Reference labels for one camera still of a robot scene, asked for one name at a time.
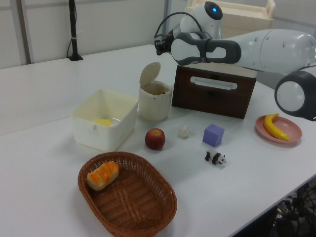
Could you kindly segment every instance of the brown basket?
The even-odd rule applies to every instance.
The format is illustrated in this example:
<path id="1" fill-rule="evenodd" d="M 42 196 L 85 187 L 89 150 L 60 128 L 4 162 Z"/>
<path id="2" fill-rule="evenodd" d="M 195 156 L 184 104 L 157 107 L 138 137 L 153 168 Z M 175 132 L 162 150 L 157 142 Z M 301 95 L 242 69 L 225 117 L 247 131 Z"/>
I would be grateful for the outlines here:
<path id="1" fill-rule="evenodd" d="M 95 191 L 88 186 L 87 175 L 108 161 L 119 165 L 119 175 Z M 170 223 L 177 210 L 171 185 L 147 160 L 132 153 L 93 157 L 81 168 L 78 185 L 94 215 L 116 237 L 152 237 Z"/>

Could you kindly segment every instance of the apple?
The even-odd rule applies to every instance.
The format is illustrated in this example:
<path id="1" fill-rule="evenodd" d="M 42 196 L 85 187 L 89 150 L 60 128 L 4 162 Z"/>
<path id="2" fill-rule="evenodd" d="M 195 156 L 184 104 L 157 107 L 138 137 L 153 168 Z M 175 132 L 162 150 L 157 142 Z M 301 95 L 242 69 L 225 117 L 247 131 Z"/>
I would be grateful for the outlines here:
<path id="1" fill-rule="evenodd" d="M 149 129 L 145 136 L 145 144 L 151 150 L 160 150 L 166 138 L 164 132 L 159 128 Z"/>

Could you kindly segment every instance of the purple cube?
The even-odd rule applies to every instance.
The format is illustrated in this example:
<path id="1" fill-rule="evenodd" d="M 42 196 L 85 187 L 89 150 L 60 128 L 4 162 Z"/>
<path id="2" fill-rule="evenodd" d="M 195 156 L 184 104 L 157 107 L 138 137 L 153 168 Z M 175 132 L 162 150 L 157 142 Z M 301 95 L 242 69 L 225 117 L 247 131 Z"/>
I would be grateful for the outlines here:
<path id="1" fill-rule="evenodd" d="M 217 147 L 217 145 L 222 141 L 224 131 L 225 130 L 223 128 L 216 126 L 215 124 L 211 124 L 204 130 L 203 142 Z"/>

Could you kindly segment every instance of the yellow banana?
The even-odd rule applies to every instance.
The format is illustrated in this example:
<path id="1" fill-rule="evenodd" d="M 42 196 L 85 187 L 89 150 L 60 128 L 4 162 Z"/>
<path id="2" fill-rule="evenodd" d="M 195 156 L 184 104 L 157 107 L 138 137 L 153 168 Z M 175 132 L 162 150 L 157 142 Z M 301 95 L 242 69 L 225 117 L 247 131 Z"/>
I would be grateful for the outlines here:
<path id="1" fill-rule="evenodd" d="M 277 116 L 279 116 L 279 113 L 266 115 L 263 125 L 266 128 L 266 130 L 277 139 L 289 141 L 290 138 L 288 137 L 288 135 L 285 132 L 283 132 L 281 129 L 276 127 L 273 123 L 273 119 Z"/>

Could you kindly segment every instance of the bread roll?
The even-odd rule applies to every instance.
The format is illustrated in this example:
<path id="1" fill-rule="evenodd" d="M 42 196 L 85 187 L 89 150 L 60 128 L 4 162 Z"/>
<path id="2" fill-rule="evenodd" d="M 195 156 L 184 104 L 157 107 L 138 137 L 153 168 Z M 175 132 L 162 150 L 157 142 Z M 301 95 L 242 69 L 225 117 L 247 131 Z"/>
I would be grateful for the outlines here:
<path id="1" fill-rule="evenodd" d="M 119 175 L 119 166 L 114 161 L 105 162 L 100 167 L 88 173 L 88 185 L 96 191 L 104 189 Z"/>

